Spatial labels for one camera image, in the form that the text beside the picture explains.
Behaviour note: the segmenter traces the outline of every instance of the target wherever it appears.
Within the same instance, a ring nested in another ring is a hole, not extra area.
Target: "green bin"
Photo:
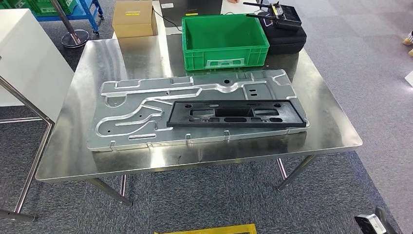
[[[182,18],[185,70],[263,66],[269,43],[257,18],[244,14]]]
[[[30,8],[30,4],[28,3],[28,0],[7,0],[10,4],[11,8]]]
[[[57,0],[66,15],[71,15],[76,7],[76,0]],[[50,0],[28,0],[35,16],[57,16],[57,12]]]
[[[0,9],[10,9],[11,6],[6,0],[0,0]]]

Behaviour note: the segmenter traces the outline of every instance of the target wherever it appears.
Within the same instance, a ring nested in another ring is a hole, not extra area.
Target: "black bag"
[[[295,54],[298,53],[307,41],[307,34],[301,27],[298,31],[275,28],[268,19],[260,19],[261,26],[270,44],[269,55]]]

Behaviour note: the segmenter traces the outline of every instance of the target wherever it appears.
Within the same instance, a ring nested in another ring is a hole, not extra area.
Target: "black tray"
[[[289,100],[175,101],[168,127],[303,128]]]

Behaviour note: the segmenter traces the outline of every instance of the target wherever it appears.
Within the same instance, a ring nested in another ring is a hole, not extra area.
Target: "white label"
[[[164,3],[161,4],[162,9],[166,9],[166,8],[173,8],[173,3]]]

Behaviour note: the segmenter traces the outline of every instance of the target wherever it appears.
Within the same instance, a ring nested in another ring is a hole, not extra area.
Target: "black device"
[[[175,101],[168,127],[303,128],[290,100]]]
[[[355,216],[354,219],[363,234],[397,234],[387,220],[386,212],[380,207],[376,207],[374,214],[360,214]]]
[[[298,31],[301,28],[301,20],[293,6],[280,5],[280,2],[270,5],[244,2],[244,5],[259,6],[260,9],[268,8],[268,14],[247,14],[246,16],[271,20],[275,28],[292,31]]]
[[[307,41],[307,34],[302,27],[297,31],[275,28],[271,25],[270,20],[264,18],[260,18],[260,23],[270,44],[269,55],[298,53]]]
[[[162,16],[181,26],[182,17],[196,15],[219,15],[222,0],[159,0]],[[165,27],[174,27],[164,20]]]

